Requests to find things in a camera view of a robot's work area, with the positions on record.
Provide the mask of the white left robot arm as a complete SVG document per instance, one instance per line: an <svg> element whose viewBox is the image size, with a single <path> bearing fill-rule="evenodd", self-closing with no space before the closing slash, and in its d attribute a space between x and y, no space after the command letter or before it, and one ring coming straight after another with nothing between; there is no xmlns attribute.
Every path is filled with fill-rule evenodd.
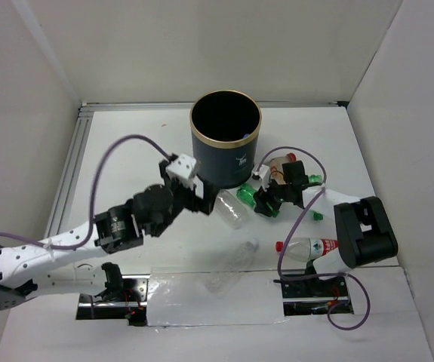
<svg viewBox="0 0 434 362"><path fill-rule="evenodd" d="M0 245L0 311L51 294L81 293L108 301L121 297L125 284L115 263L86 267L83 262L139 247L146 236L159 237L183 210L210 214L220 191L204 181L198 196L193 166L185 161L161 161L159 168L162 184L77 228L37 246Z"/></svg>

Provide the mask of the clear jar metal lid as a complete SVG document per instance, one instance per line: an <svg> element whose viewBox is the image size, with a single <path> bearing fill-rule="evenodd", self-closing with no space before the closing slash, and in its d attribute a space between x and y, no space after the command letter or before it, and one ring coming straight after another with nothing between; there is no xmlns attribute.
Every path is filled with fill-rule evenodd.
<svg viewBox="0 0 434 362"><path fill-rule="evenodd" d="M225 189L218 192L214 209L234 229L240 229L249 220L245 206Z"/></svg>

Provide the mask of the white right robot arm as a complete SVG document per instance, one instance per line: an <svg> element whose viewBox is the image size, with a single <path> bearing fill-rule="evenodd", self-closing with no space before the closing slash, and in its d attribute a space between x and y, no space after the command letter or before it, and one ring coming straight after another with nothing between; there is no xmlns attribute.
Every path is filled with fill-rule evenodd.
<svg viewBox="0 0 434 362"><path fill-rule="evenodd" d="M304 278L308 293L320 296L329 289L331 278L343 277L355 268L397 255L398 242L378 197L358 198L329 189L325 169L322 169L322 180L313 182L306 175L302 161L285 163L282 171L284 182L280 184L273 178L271 169L259 163L252 171L252 178L260 182L253 195L256 213L275 217L283 203L302 209L283 247L290 244L309 211L328 216L335 224L337 249L309 262L310 273Z"/></svg>

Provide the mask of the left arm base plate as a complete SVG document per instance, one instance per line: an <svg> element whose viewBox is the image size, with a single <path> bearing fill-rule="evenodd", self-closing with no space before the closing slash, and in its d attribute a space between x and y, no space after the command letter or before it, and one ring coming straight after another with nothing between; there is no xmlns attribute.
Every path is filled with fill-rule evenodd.
<svg viewBox="0 0 434 362"><path fill-rule="evenodd" d="M147 302L150 275L124 275L123 290L104 299L80 294L75 319L77 321L121 320L128 326L147 325Z"/></svg>

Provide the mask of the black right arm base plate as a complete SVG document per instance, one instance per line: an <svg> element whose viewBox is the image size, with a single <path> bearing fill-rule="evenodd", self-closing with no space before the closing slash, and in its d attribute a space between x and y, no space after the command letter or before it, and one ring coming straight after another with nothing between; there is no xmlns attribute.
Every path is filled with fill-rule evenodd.
<svg viewBox="0 0 434 362"><path fill-rule="evenodd" d="M327 314L330 307L337 305L332 314L352 314L352 303L344 278L325 281L312 278L304 281L275 279L282 292L284 316Z"/></svg>

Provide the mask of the clear bottle white cap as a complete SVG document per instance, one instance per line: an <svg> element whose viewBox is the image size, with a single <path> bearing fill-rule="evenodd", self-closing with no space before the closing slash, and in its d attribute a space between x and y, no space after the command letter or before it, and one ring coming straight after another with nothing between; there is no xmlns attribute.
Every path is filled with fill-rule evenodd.
<svg viewBox="0 0 434 362"><path fill-rule="evenodd" d="M258 250L259 242L256 240L245 241L234 247L221 259L217 270L202 280L207 291L217 296L227 294L251 269Z"/></svg>

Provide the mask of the green bottle barcode label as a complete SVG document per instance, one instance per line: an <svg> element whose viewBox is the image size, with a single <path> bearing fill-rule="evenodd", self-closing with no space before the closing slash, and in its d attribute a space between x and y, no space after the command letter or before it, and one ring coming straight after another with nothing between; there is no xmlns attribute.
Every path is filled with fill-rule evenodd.
<svg viewBox="0 0 434 362"><path fill-rule="evenodd" d="M247 183L244 183L239 187L239 189L236 192L237 199L242 201L244 204L247 204L252 210L254 210L254 207L256 205L256 201L254 200L254 193L257 190Z"/></svg>

